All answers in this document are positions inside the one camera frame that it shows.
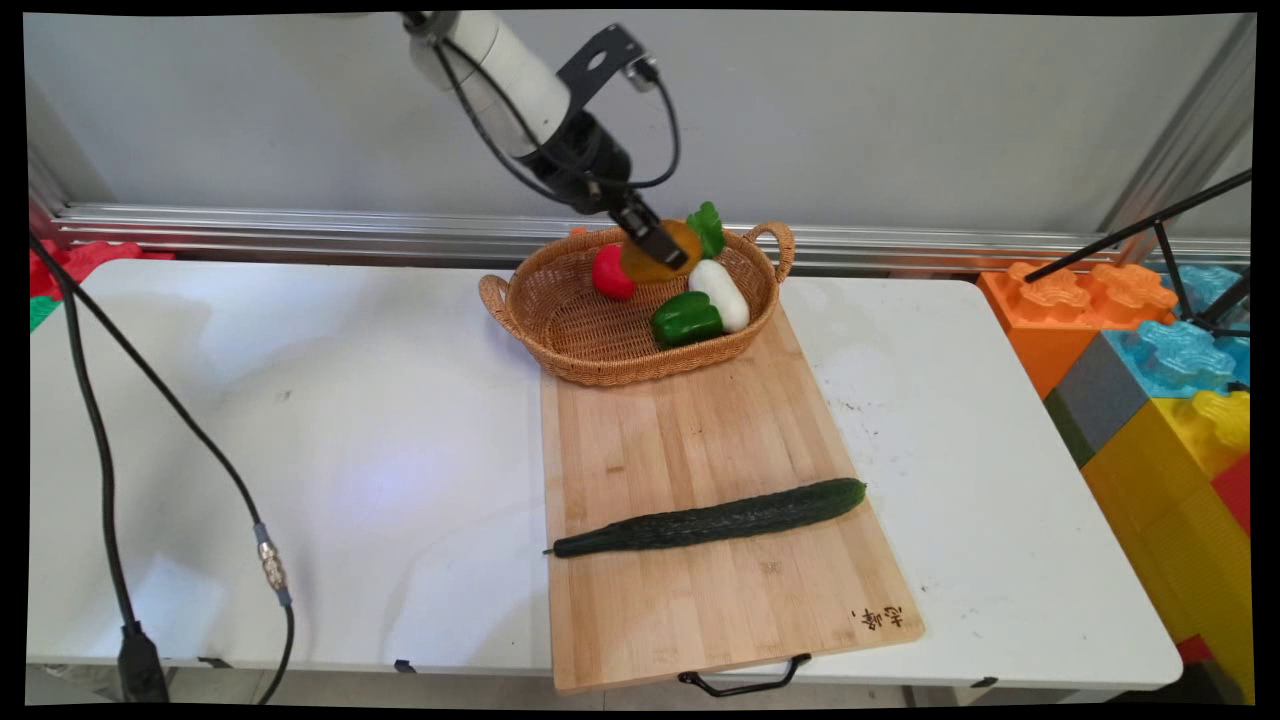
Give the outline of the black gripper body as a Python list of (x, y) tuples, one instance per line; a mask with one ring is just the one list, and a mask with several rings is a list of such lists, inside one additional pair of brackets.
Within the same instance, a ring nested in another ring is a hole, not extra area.
[(567, 115), (549, 140), (520, 154), (518, 163), (556, 202), (580, 215), (637, 211), (637, 191), (628, 187), (630, 156), (590, 111)]

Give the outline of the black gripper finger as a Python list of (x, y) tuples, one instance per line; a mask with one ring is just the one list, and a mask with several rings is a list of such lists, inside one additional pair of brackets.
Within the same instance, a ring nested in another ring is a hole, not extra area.
[(623, 272), (689, 270), (689, 243), (682, 246), (639, 193), (618, 196), (611, 219), (627, 236), (620, 259)]

